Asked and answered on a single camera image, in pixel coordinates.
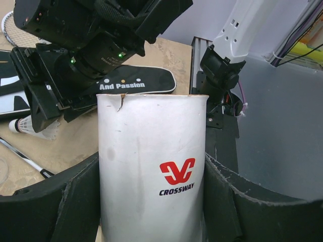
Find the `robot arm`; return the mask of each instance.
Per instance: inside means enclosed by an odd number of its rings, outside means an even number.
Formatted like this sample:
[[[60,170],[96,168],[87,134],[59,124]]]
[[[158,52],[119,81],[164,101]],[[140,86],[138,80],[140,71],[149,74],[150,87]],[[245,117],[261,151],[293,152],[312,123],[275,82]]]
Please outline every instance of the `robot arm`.
[[[201,62],[207,75],[201,93],[209,95],[211,103],[220,103],[236,86],[252,41],[277,1],[237,0]],[[144,56],[144,42],[154,43],[192,4],[192,0],[16,0],[16,26],[52,43],[15,47],[11,53],[35,131],[70,110],[96,106],[96,96],[86,90],[134,54]]]
[[[144,56],[144,42],[154,43],[192,4],[192,0],[16,0],[16,26],[52,43],[15,47],[11,52],[35,131],[61,115],[77,117],[95,107],[96,95],[86,92],[88,88],[134,54]]]
[[[205,52],[201,68],[206,74],[201,93],[219,104],[239,81],[239,72],[251,44],[278,0],[237,0],[225,26]]]

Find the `racket strings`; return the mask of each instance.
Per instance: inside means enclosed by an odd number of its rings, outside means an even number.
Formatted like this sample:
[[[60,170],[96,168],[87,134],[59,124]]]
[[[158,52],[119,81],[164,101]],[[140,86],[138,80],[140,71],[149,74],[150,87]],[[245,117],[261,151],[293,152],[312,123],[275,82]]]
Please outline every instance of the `racket strings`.
[[[16,27],[13,14],[5,19],[4,34],[8,41],[19,47],[35,47],[39,43],[38,37]]]

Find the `badminton racket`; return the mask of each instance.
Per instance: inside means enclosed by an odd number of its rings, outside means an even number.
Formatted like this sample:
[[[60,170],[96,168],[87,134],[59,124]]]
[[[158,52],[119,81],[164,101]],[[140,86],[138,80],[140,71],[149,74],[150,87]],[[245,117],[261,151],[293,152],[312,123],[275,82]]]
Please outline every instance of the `badminton racket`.
[[[16,27],[14,21],[14,12],[11,11],[5,15],[1,22],[1,29],[7,41],[14,47],[32,47],[35,48],[38,43],[49,44],[48,41],[40,39]]]
[[[39,173],[46,179],[50,178],[54,174],[49,172],[48,170],[40,167],[35,162],[33,162],[31,159],[29,159],[27,156],[25,156],[23,153],[21,153],[19,150],[17,150],[15,147],[13,147],[11,144],[9,144],[7,141],[5,141],[3,138],[0,137],[0,143],[4,144],[8,149],[10,149],[12,152],[14,152],[16,155],[18,155],[21,159],[23,159],[25,162],[27,162],[29,165],[31,165],[33,168],[39,171]]]

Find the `white cylinder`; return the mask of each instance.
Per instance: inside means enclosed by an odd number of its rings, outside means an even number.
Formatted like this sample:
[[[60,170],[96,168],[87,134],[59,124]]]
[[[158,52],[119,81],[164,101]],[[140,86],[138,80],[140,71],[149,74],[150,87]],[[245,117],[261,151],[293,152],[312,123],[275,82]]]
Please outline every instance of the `white cylinder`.
[[[207,96],[98,100],[104,242],[201,242]]]

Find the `shuttlecock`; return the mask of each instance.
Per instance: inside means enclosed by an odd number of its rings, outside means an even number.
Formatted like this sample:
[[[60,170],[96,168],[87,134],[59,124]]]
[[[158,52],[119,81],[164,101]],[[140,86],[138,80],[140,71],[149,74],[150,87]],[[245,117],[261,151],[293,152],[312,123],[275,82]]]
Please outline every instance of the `shuttlecock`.
[[[56,133],[58,131],[59,125],[60,123],[58,121],[55,121],[43,131],[36,133],[35,130],[32,128],[31,115],[30,115],[26,118],[12,120],[9,123],[9,129],[13,133],[26,133],[42,139],[54,140],[56,139]]]

